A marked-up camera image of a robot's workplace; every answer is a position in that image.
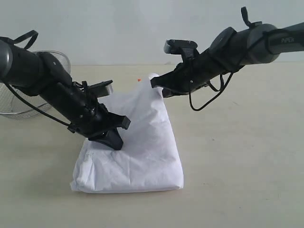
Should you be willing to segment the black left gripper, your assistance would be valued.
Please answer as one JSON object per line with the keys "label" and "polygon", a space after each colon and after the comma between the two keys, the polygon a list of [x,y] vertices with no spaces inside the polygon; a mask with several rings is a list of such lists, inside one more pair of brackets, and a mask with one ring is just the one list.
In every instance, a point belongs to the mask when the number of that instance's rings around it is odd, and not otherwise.
{"label": "black left gripper", "polygon": [[104,104],[99,104],[93,114],[81,115],[79,123],[71,123],[68,129],[72,133],[84,136],[89,141],[120,150],[124,142],[117,129],[127,130],[130,123],[131,120],[127,116],[111,113]]}

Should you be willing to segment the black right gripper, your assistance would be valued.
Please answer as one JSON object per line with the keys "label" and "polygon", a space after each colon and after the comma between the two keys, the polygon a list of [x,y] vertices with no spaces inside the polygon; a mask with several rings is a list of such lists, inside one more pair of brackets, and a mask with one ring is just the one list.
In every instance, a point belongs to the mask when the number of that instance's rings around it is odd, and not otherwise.
{"label": "black right gripper", "polygon": [[162,96],[188,95],[202,87],[212,78],[227,73],[228,70],[209,53],[202,53],[187,63],[180,63],[173,71],[163,75],[150,74],[151,87],[162,87]]}

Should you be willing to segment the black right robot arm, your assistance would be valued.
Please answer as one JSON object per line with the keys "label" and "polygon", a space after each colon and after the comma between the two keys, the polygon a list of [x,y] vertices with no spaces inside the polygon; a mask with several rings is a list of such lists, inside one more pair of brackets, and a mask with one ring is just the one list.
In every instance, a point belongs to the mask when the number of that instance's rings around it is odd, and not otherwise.
{"label": "black right robot arm", "polygon": [[303,51],[304,25],[276,28],[260,24],[239,32],[228,27],[202,53],[197,47],[194,41],[167,40],[164,52],[181,55],[182,62],[173,71],[151,79],[151,86],[163,88],[164,97],[187,95],[216,76],[235,73],[246,65],[271,63],[281,53]]}

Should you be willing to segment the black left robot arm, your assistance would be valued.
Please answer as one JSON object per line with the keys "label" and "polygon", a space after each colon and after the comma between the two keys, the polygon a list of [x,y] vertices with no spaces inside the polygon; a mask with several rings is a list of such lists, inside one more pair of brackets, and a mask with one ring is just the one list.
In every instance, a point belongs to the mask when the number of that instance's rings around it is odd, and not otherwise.
{"label": "black left robot arm", "polygon": [[52,54],[30,52],[15,46],[14,40],[1,37],[0,81],[10,91],[16,88],[28,96],[39,95],[70,121],[63,123],[70,132],[114,150],[122,148],[117,129],[128,129],[131,121],[98,102],[98,98],[110,94],[111,80],[94,85],[75,82]]}

